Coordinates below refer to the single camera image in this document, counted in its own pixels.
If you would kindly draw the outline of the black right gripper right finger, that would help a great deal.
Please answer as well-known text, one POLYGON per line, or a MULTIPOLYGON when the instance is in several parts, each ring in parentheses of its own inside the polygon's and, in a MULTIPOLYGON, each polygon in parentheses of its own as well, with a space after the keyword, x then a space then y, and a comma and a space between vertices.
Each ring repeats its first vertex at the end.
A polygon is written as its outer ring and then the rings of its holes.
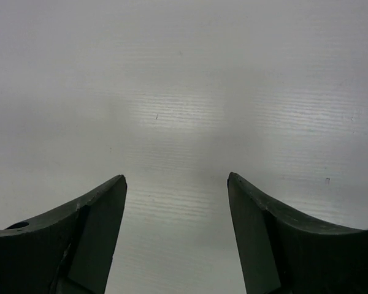
POLYGON ((247 293, 368 293, 368 230, 303 213, 237 173, 227 187, 247 293))

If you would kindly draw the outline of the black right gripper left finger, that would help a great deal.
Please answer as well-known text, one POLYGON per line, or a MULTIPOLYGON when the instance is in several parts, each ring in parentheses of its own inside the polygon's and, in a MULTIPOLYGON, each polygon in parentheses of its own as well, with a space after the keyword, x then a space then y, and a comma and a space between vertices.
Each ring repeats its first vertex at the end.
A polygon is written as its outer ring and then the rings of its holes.
POLYGON ((0 230, 0 293, 104 293, 126 193, 117 175, 0 230))

